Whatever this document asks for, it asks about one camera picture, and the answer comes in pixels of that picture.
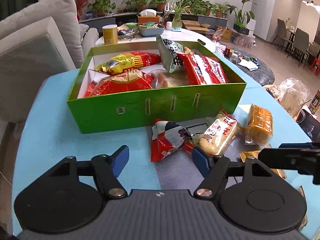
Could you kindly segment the yellow rice cracker pack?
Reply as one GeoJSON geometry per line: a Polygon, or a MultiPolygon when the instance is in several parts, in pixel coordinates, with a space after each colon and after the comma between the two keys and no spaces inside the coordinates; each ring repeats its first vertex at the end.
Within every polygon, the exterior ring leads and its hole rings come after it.
{"type": "Polygon", "coordinates": [[[223,155],[237,131],[236,118],[220,110],[214,122],[200,136],[199,147],[207,156],[223,155]]]}

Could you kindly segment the red white blue snack packet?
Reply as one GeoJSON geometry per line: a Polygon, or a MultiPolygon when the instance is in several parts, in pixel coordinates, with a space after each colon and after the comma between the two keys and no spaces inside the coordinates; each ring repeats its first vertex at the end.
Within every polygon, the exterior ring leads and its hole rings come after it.
{"type": "Polygon", "coordinates": [[[179,150],[191,138],[187,128],[172,121],[155,119],[151,129],[151,162],[153,163],[179,150]]]}

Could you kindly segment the orange wafer snack pack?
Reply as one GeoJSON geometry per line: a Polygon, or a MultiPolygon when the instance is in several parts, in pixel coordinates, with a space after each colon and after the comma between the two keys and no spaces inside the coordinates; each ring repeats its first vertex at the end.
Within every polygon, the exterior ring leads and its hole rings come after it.
{"type": "Polygon", "coordinates": [[[245,144],[263,147],[273,136],[273,118],[269,110],[252,104],[244,132],[245,144]]]}

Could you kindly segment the red noodle snack bag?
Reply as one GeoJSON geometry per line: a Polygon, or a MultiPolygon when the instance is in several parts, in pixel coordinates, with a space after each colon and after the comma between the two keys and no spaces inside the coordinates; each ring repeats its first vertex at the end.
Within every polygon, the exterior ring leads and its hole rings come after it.
{"type": "Polygon", "coordinates": [[[221,64],[213,57],[177,53],[182,61],[189,85],[226,84],[228,79],[221,64]]]}

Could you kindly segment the red yellow snack bag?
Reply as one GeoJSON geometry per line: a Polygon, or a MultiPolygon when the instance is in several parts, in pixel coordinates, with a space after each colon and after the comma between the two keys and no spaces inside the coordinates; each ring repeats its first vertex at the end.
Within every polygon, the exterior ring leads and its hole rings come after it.
{"type": "Polygon", "coordinates": [[[143,51],[118,54],[95,67],[96,72],[107,75],[121,74],[129,69],[139,69],[161,63],[161,56],[143,51]]]}

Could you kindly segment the green patterned snack bag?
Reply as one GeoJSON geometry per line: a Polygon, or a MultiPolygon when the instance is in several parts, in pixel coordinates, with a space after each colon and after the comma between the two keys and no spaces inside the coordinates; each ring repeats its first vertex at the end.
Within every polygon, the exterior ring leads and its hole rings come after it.
{"type": "Polygon", "coordinates": [[[157,47],[164,69],[169,73],[179,72],[183,69],[183,62],[178,53],[184,53],[184,46],[178,42],[156,36],[157,47]]]}

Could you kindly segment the grey logo mat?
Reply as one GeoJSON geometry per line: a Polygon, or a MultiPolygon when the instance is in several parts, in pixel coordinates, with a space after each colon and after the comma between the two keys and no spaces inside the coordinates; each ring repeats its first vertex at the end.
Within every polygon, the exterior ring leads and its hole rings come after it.
{"type": "MultiPolygon", "coordinates": [[[[178,123],[187,128],[193,135],[204,132],[212,122],[213,118],[208,117],[178,123]]],[[[241,152],[253,150],[260,150],[260,148],[255,145],[246,145],[242,131],[240,131],[225,150],[224,156],[231,161],[241,161],[241,152]]],[[[154,164],[162,190],[188,189],[193,194],[203,181],[203,176],[192,162],[191,154],[185,150],[178,150],[154,164]]],[[[226,188],[241,181],[242,178],[240,177],[229,177],[226,188]]]]}

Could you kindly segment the light blue table mat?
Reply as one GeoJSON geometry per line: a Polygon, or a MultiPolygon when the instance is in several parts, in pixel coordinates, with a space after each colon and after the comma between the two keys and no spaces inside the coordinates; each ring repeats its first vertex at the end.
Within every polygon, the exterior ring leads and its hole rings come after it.
{"type": "MultiPolygon", "coordinates": [[[[271,146],[282,143],[310,141],[298,124],[252,78],[231,63],[234,71],[247,83],[234,115],[244,125],[249,105],[255,103],[268,109],[273,116],[271,146]]],[[[160,190],[155,164],[150,162],[151,127],[123,129],[112,132],[82,134],[67,106],[67,97],[78,75],[72,70],[44,81],[25,122],[15,161],[12,204],[16,196],[35,179],[65,156],[89,160],[98,154],[112,154],[121,145],[130,149],[130,159],[119,180],[127,191],[131,189],[160,190]]],[[[307,200],[308,223],[302,233],[313,239],[319,229],[319,186],[312,176],[297,171],[285,171],[287,182],[294,188],[303,186],[307,200]]]]}

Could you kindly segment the red bag in box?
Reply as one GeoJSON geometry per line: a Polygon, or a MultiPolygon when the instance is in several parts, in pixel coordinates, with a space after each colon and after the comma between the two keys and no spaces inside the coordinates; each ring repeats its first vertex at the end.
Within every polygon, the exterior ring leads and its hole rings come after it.
{"type": "Polygon", "coordinates": [[[92,81],[84,97],[152,89],[154,76],[138,69],[129,69],[123,73],[92,81]]]}

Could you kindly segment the green cardboard box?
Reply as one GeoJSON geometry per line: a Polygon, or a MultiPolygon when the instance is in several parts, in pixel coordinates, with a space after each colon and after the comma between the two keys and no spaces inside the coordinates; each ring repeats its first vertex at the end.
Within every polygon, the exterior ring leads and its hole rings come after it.
{"type": "Polygon", "coordinates": [[[180,122],[216,116],[223,109],[233,113],[246,82],[230,62],[221,62],[228,83],[215,85],[155,88],[84,97],[90,84],[88,71],[97,64],[130,51],[155,53],[155,41],[119,43],[93,47],[74,81],[67,104],[81,133],[150,126],[154,119],[180,122]]]}

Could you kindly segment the grey dining chair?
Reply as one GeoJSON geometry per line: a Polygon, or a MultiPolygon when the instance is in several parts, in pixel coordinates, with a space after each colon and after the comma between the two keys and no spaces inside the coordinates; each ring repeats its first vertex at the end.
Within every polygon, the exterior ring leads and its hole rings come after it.
{"type": "Polygon", "coordinates": [[[274,43],[274,41],[279,38],[280,42],[278,45],[278,48],[283,48],[284,42],[287,42],[287,44],[292,44],[292,41],[290,41],[287,37],[286,37],[286,33],[287,33],[287,29],[286,29],[286,25],[285,22],[281,19],[277,19],[277,31],[276,31],[276,36],[273,39],[273,41],[271,42],[271,45],[274,43]]]}
{"type": "Polygon", "coordinates": [[[295,32],[295,38],[293,44],[291,46],[291,50],[287,57],[294,56],[294,51],[298,51],[300,55],[299,58],[299,66],[304,60],[304,56],[310,54],[309,53],[309,35],[307,32],[303,31],[302,29],[297,28],[295,32]]]}

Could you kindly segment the black remote control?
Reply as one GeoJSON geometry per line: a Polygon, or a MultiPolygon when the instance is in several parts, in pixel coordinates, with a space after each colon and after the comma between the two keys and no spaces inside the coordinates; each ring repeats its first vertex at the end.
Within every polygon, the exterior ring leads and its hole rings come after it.
{"type": "Polygon", "coordinates": [[[204,41],[202,41],[201,39],[198,39],[197,41],[198,41],[201,45],[203,45],[203,46],[206,45],[206,43],[205,43],[204,41]]]}

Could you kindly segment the yellow cylindrical can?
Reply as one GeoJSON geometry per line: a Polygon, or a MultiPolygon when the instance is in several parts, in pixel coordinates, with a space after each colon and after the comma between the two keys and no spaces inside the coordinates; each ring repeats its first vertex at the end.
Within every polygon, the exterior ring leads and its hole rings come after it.
{"type": "Polygon", "coordinates": [[[105,25],[102,30],[105,45],[118,43],[118,29],[116,24],[105,25]]]}

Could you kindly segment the white oval coffee table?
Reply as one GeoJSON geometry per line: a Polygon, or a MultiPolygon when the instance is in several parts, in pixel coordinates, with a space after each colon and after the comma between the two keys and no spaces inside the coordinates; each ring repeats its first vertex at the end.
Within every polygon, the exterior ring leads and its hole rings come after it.
{"type": "MultiPolygon", "coordinates": [[[[179,42],[185,46],[188,46],[191,49],[196,49],[197,40],[201,39],[206,43],[204,46],[206,49],[215,52],[216,44],[211,41],[209,38],[198,34],[194,31],[190,31],[187,29],[181,29],[180,32],[172,31],[172,30],[164,30],[163,34],[161,34],[162,38],[167,38],[172,41],[179,42]]],[[[114,45],[104,45],[103,37],[99,38],[95,43],[95,47],[92,47],[89,52],[92,55],[102,55],[108,53],[120,53],[124,51],[143,51],[143,50],[157,50],[156,37],[136,37],[134,39],[118,41],[117,44],[114,45]]]]}

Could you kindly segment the blue-grey snack tray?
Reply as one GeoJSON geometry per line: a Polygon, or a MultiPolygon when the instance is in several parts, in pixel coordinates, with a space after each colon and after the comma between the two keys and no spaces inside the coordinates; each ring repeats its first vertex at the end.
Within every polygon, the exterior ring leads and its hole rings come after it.
{"type": "Polygon", "coordinates": [[[154,24],[151,27],[147,27],[147,26],[144,26],[144,25],[139,25],[138,26],[138,31],[144,37],[152,37],[152,36],[161,35],[161,34],[163,34],[164,29],[165,28],[160,24],[154,24]]]}

